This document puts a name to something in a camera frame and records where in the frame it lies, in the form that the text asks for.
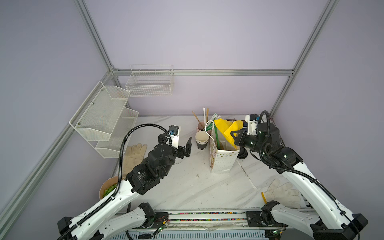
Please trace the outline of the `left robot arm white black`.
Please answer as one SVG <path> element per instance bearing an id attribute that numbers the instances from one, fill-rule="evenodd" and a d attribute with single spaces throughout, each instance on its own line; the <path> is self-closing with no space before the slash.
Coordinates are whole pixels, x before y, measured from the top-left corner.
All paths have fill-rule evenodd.
<path id="1" fill-rule="evenodd" d="M 188 140 L 185 147 L 178 146 L 174 139 L 171 145 L 167 134 L 159 136 L 159 144 L 149 152 L 149 156 L 142 163 L 135 166 L 126 176 L 123 175 L 124 148 L 123 140 L 119 156 L 119 173 L 117 186 L 113 192 L 101 199 L 93 207 L 74 218 L 63 218 L 58 222 L 61 240 L 91 240 L 106 237 L 100 230 L 112 216 L 122 207 L 128 205 L 139 196 L 160 183 L 175 164 L 176 158 L 189 157 L 192 141 Z"/>

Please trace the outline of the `stack of paper cups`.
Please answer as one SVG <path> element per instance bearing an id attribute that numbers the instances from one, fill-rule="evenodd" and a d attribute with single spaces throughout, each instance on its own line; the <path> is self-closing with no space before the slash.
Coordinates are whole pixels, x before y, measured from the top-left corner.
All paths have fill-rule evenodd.
<path id="1" fill-rule="evenodd" d="M 204 131 L 199 131 L 196 133 L 195 139 L 198 149 L 204 150 L 209 143 L 210 136 Z"/>

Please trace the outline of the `single yellow napkin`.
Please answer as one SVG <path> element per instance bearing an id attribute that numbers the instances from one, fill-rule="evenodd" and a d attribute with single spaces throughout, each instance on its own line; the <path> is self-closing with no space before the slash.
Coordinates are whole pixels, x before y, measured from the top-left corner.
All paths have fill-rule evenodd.
<path id="1" fill-rule="evenodd" d="M 232 137 L 231 132 L 241 130 L 244 126 L 243 121 L 231 122 L 224 119 L 217 119 L 214 120 L 214 123 L 219 132 L 225 137 L 227 142 L 231 144 L 233 148 L 238 149 L 239 147 L 235 145 L 235 140 Z"/>

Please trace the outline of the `white paper takeout bag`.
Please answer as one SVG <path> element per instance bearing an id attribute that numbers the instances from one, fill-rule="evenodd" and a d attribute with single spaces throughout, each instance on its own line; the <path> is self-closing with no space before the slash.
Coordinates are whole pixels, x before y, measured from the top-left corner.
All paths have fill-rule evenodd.
<path id="1" fill-rule="evenodd" d="M 209 150 L 210 150 L 210 169 L 212 174 L 226 174 L 232 169 L 239 150 L 235 149 L 227 142 L 225 137 L 219 132 L 220 149 L 217 149 L 214 128 L 210 133 Z"/>

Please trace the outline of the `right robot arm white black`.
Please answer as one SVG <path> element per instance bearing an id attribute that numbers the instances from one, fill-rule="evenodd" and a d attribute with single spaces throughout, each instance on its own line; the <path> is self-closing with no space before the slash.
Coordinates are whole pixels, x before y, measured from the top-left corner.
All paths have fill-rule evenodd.
<path id="1" fill-rule="evenodd" d="M 283 175 L 296 187 L 318 214 L 310 217 L 284 206 L 276 200 L 262 207 L 261 218 L 266 226 L 276 223 L 293 227 L 315 240 L 355 240 L 368 220 L 354 214 L 317 180 L 303 159 L 291 148 L 283 146 L 280 132 L 271 123 L 259 123 L 255 135 L 242 130 L 232 131 L 234 144 L 259 154 L 259 159 L 270 169 Z"/>

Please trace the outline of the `stack of black lids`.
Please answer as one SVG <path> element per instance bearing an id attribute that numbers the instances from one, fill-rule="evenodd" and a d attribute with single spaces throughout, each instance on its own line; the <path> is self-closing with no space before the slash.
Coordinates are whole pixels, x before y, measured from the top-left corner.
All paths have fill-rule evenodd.
<path id="1" fill-rule="evenodd" d="M 244 160 L 248 157 L 248 151 L 244 147 L 240 147 L 238 159 Z"/>

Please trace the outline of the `green straw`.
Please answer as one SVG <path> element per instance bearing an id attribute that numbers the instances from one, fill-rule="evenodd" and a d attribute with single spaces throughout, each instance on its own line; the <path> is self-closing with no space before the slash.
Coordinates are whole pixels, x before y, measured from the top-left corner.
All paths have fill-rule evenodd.
<path id="1" fill-rule="evenodd" d="M 219 139 L 219 135 L 218 135 L 219 131 L 216 127 L 216 124 L 214 124 L 214 131 L 215 131 L 217 149 L 219 150 L 220 149 L 220 139 Z"/>

